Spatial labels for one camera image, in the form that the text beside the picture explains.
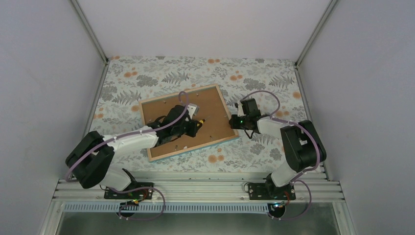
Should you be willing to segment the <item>teal wooden picture frame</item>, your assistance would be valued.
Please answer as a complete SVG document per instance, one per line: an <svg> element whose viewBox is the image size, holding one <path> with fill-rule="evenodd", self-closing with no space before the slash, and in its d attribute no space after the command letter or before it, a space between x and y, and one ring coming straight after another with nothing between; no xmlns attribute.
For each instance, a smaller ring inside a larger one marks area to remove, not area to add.
<svg viewBox="0 0 415 235"><path fill-rule="evenodd" d="M143 124L159 127L176 119L185 103L189 110L173 126L162 132L160 146L147 149L151 162L236 139L231 129L231 114L220 91L212 84L139 102Z"/></svg>

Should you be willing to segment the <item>yellow black screwdriver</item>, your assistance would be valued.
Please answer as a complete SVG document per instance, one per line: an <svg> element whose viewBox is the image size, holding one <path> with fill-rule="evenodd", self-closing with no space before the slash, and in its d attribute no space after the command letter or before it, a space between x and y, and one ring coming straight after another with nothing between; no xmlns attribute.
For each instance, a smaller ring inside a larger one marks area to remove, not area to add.
<svg viewBox="0 0 415 235"><path fill-rule="evenodd" d="M198 126L203 126L203 124L210 118L210 116L203 118L198 121Z"/></svg>

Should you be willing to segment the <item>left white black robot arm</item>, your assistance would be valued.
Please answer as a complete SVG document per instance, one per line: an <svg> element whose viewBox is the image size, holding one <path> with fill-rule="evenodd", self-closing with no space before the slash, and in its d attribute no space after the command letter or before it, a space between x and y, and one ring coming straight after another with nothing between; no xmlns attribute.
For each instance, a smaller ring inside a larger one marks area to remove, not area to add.
<svg viewBox="0 0 415 235"><path fill-rule="evenodd" d="M101 135L91 131L79 142L65 160L67 181L73 175L82 188L105 186L118 192L123 198L136 193L136 182L126 170L112 166L115 156L135 150L149 149L172 142L183 135L196 136L203 125L193 116L199 107L195 104L175 105L167 115L136 131L120 135Z"/></svg>

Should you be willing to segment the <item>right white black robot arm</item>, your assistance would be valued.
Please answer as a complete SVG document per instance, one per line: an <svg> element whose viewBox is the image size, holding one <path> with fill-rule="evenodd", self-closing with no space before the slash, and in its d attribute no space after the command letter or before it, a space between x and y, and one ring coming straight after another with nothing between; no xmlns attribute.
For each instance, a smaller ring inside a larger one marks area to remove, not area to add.
<svg viewBox="0 0 415 235"><path fill-rule="evenodd" d="M296 179L326 160L326 150L311 121L296 123L263 115L253 98L241 100L235 107L238 113L231 116L231 129L243 130L249 139L254 134L281 135L285 162L270 173L259 187L270 199L289 195Z"/></svg>

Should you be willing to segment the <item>floral patterned table mat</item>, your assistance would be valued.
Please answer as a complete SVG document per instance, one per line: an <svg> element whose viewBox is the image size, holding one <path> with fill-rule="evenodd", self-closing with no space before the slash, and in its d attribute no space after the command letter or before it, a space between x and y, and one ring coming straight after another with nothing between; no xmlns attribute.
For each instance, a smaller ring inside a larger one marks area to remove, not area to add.
<svg viewBox="0 0 415 235"><path fill-rule="evenodd" d="M286 59L115 56L101 90L92 130L121 134L142 125L141 100L217 84L229 111L251 94L263 113L290 121L306 119L294 62ZM129 171L272 172L285 160L278 134L239 137L218 145L150 162L140 149L114 157Z"/></svg>

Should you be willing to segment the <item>brown frame backing board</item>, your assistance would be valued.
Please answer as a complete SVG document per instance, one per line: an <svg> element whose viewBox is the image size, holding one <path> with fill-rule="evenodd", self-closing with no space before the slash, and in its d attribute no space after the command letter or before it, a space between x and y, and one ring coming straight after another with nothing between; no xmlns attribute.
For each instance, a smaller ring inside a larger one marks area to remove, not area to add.
<svg viewBox="0 0 415 235"><path fill-rule="evenodd" d="M190 89L186 93L189 102L199 106L195 119L206 121L193 138L183 135L173 142L148 149L149 161L161 160L239 137L237 130L231 129L229 125L231 114L217 84ZM147 124L167 115L170 109L180 104L178 96L178 93L172 93L141 101L139 106L142 123Z"/></svg>

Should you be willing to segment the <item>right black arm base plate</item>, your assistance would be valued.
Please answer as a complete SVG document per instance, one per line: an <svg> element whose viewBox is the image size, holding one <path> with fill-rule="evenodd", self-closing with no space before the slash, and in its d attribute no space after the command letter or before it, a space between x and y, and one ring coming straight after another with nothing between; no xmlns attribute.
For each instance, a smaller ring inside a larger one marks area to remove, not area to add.
<svg viewBox="0 0 415 235"><path fill-rule="evenodd" d="M253 201L291 201L296 199L295 189L291 184L287 184L282 187L276 187L269 182L247 182L243 185L243 190L249 195L249 199Z"/></svg>

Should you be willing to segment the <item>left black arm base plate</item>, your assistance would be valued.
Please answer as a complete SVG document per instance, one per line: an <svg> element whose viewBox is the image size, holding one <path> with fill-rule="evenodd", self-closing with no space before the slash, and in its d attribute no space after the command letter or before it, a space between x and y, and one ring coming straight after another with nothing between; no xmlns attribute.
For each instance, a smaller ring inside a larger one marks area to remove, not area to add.
<svg viewBox="0 0 415 235"><path fill-rule="evenodd" d="M117 200L150 200L152 199L153 190L149 189L148 187L153 187L154 183L149 182L138 182L135 185L128 186L124 191L132 190L135 188L142 188L144 189L128 192L128 193L117 193L109 188L105 188L104 192L104 199L117 199Z"/></svg>

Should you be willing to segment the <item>aluminium mounting rail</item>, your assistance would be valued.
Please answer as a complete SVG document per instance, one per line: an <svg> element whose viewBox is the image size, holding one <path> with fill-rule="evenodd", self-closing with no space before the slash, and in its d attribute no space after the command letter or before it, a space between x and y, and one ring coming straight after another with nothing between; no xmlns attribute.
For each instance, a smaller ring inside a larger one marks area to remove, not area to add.
<svg viewBox="0 0 415 235"><path fill-rule="evenodd" d="M151 202L169 203L245 203L249 201L248 186L241 180L158 180ZM291 203L300 202L344 202L345 196L338 182L304 179L294 184L295 197ZM72 183L59 181L52 196L54 201L103 201L104 191L100 187L82 189Z"/></svg>

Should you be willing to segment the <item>right aluminium corner post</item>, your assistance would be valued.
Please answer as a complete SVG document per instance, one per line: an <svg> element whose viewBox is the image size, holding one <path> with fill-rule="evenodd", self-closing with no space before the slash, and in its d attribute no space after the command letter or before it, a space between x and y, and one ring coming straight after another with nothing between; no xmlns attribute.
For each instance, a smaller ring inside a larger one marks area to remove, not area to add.
<svg viewBox="0 0 415 235"><path fill-rule="evenodd" d="M337 6L339 0L330 0L327 7L325 8L322 16L320 17L317 25L313 29L309 39L307 40L305 46L303 47L301 53L299 54L296 62L295 68L299 70L302 62L304 61L307 53L309 52L310 48L312 47L314 41L322 31L323 27L325 26L326 22L328 21L329 17L331 16L332 12L334 11L335 7Z"/></svg>

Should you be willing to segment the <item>aluminium corner post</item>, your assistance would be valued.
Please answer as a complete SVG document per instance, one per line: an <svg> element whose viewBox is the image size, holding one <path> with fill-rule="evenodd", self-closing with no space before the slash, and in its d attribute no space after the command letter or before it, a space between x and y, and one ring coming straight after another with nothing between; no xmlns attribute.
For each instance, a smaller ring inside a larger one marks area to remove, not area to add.
<svg viewBox="0 0 415 235"><path fill-rule="evenodd" d="M296 62L295 68L299 70L302 62L304 61L307 53L309 52L310 48L312 47L314 41L322 31L323 27L325 26L326 22L328 21L329 17L331 16L332 12L334 11L335 7L337 6L339 0L330 0L327 7L325 8L322 16L320 17L317 25L313 29L309 39L307 40L305 46L303 47L301 53L299 54Z"/></svg>
<svg viewBox="0 0 415 235"><path fill-rule="evenodd" d="M92 44L95 47L96 52L98 53L100 59L102 60L102 62L107 65L108 64L108 57L106 56L91 24L89 23L86 14L84 13L80 3L78 0L69 0L69 2L72 4L77 16L80 19L80 22L82 24L82 26L84 27L88 37L90 38Z"/></svg>

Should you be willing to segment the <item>left aluminium corner post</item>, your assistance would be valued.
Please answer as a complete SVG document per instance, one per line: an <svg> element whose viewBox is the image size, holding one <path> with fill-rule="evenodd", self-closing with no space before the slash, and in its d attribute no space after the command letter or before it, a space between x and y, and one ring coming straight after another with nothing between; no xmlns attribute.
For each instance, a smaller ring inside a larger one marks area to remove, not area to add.
<svg viewBox="0 0 415 235"><path fill-rule="evenodd" d="M102 62L107 65L108 64L108 57L106 56L91 24L89 23L86 14L84 13L80 3L78 0L69 0L69 2L72 4L77 16L80 19L80 22L82 24L82 26L84 27L88 37L90 38L92 44L95 47L96 52L98 53L100 59L102 60Z"/></svg>

